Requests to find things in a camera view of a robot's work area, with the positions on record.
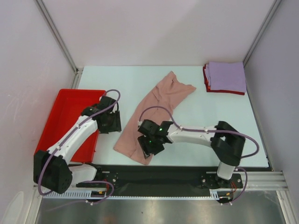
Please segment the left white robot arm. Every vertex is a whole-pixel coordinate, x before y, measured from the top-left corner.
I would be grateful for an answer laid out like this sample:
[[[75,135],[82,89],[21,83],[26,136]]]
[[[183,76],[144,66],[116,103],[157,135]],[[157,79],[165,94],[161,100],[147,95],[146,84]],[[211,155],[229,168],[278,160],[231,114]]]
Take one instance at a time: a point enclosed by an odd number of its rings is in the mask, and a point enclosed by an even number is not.
[[[39,150],[34,155],[33,178],[40,195],[51,192],[64,193],[70,186],[87,182],[93,187],[102,184],[103,175],[92,164],[82,163],[69,167],[75,153],[94,133],[121,131],[118,109],[99,110],[87,107],[71,129],[47,150]]]

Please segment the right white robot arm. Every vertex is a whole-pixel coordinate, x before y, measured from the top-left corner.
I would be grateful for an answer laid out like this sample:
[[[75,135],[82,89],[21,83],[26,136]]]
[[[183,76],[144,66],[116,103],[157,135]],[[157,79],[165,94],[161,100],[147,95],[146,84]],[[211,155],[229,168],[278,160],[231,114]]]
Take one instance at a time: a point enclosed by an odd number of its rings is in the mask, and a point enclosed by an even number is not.
[[[245,138],[231,125],[220,121],[211,129],[177,127],[172,121],[156,124],[145,119],[138,124],[137,138],[145,158],[164,150],[164,144],[191,143],[211,148],[220,163],[215,176],[215,184],[206,185],[212,189],[229,188],[234,169],[240,164]]]

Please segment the pink t shirt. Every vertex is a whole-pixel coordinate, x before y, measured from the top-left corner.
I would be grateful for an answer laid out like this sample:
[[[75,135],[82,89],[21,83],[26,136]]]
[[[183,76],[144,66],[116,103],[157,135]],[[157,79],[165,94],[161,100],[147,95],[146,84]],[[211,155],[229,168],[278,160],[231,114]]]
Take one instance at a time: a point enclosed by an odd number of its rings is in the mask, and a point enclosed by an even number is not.
[[[175,73],[169,72],[136,107],[114,145],[114,150],[140,164],[149,165],[152,156],[144,157],[137,140],[141,136],[138,132],[139,118],[161,124],[162,121],[169,120],[174,109],[195,90],[196,87],[179,82]]]

